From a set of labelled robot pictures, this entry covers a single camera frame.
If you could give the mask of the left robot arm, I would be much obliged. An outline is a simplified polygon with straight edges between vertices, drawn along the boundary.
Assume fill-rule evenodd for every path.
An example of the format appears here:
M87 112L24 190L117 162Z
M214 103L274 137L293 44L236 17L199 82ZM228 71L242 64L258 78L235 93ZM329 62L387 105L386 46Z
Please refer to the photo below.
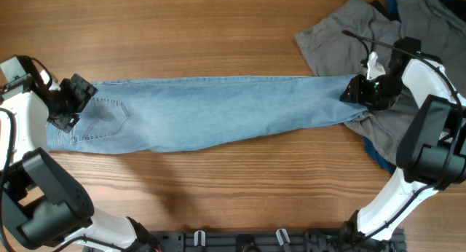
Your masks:
M47 125L68 133L97 89L75 74L56 83L37 59L1 63L1 242L9 232L23 247L62 251L162 251L140 223L94 208L84 187L49 154Z

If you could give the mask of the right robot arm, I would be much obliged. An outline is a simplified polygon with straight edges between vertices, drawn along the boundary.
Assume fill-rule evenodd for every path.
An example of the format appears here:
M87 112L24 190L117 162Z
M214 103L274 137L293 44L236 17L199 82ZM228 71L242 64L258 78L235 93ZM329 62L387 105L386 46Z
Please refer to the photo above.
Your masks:
M418 112L398 145L395 172L373 201L343 223L338 251L394 251L392 234L418 205L465 181L465 99L441 60L421 52L420 40L402 38L390 49L388 69L367 51L362 73L340 100L385 110L407 89Z

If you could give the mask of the light blue denim jeans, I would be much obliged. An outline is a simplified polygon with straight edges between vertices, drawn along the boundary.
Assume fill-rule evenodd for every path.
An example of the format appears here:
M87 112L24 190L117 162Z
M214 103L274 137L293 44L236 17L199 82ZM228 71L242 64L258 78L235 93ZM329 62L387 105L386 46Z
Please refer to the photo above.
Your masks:
M211 76L96 82L65 133L47 126L52 151L126 154L196 151L232 141L326 127L359 117L343 103L349 76Z

